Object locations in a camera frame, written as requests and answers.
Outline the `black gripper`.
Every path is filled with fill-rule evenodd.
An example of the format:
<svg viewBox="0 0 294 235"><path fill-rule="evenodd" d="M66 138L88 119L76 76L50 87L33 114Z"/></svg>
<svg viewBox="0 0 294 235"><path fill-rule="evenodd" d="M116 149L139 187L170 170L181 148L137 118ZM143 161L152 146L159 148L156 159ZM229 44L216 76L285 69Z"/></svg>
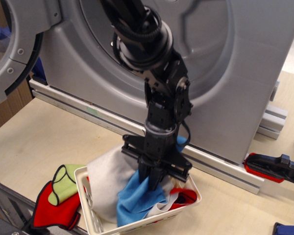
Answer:
<svg viewBox="0 0 294 235"><path fill-rule="evenodd" d="M180 137L176 130L166 133L146 131L146 135L123 135L122 152L138 162L139 181L149 176L150 190L156 190L166 175L186 182L192 164L181 154L190 137Z"/></svg>

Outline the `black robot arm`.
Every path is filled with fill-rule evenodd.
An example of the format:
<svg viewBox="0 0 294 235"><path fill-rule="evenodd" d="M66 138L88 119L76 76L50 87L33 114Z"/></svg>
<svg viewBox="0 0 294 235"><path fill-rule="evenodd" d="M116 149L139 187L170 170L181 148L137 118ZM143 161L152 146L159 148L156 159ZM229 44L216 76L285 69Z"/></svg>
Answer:
<svg viewBox="0 0 294 235"><path fill-rule="evenodd" d="M178 151L180 126L191 114L190 82L169 26L139 0L103 0L119 63L144 79L145 135L124 135L123 153L138 160L139 180L155 190L166 175L187 181L192 164Z"/></svg>

